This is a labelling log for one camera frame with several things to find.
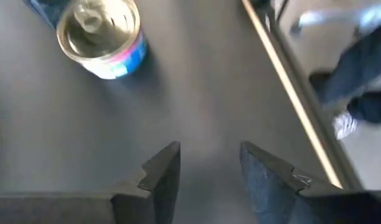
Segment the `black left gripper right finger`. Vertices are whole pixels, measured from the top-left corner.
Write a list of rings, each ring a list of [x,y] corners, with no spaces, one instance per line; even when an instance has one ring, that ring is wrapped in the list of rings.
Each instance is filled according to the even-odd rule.
[[[240,165],[258,223],[381,223],[381,191],[341,189],[248,141]]]

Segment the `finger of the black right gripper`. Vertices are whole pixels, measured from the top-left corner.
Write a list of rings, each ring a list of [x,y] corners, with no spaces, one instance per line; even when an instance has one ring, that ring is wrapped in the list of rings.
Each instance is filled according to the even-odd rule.
[[[55,30],[69,0],[23,0],[23,3]]]

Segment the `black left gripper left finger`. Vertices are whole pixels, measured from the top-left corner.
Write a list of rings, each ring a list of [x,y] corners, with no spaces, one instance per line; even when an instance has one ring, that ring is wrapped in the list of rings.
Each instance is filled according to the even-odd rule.
[[[181,174],[173,141],[128,180],[95,192],[2,192],[0,223],[172,223]]]

